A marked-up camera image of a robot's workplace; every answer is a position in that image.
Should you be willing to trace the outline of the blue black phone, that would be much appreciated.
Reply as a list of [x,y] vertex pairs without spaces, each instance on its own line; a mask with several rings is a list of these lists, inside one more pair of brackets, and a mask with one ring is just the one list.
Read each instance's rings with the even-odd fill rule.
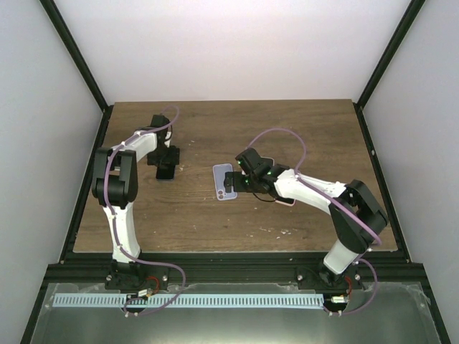
[[156,169],[156,179],[158,181],[172,181],[175,176],[175,166],[159,166]]

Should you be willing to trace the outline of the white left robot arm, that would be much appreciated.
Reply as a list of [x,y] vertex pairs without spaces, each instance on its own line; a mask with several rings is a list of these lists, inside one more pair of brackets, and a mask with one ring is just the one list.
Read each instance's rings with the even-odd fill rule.
[[121,143],[96,150],[92,194],[107,217],[112,259],[118,264],[135,264],[141,253],[133,218],[139,190],[138,162],[145,158],[155,167],[157,180],[173,180],[180,149],[171,144],[172,136],[173,121],[159,114]]

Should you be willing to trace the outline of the pink phone case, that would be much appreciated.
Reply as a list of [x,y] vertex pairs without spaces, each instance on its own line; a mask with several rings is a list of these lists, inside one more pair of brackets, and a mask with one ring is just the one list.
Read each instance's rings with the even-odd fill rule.
[[293,199],[280,199],[275,201],[277,204],[284,205],[284,206],[294,206],[295,200]]

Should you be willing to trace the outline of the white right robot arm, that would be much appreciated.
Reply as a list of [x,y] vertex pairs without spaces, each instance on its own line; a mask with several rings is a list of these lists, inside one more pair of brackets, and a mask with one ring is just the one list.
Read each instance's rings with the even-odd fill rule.
[[380,233],[389,223],[385,210],[361,181],[322,181],[292,169],[275,166],[259,176],[233,171],[214,173],[219,200],[235,199],[239,193],[267,194],[273,201],[292,206],[295,202],[317,208],[331,217],[337,240],[319,264],[319,282],[338,287],[344,272],[370,248],[382,244]]

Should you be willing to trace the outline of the lavender phone case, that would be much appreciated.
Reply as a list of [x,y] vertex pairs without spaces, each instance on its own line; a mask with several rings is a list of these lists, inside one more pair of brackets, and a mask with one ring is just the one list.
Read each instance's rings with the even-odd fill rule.
[[225,186],[226,173],[232,173],[231,163],[217,164],[212,167],[214,188],[218,201],[230,201],[237,198],[237,192],[232,186]]

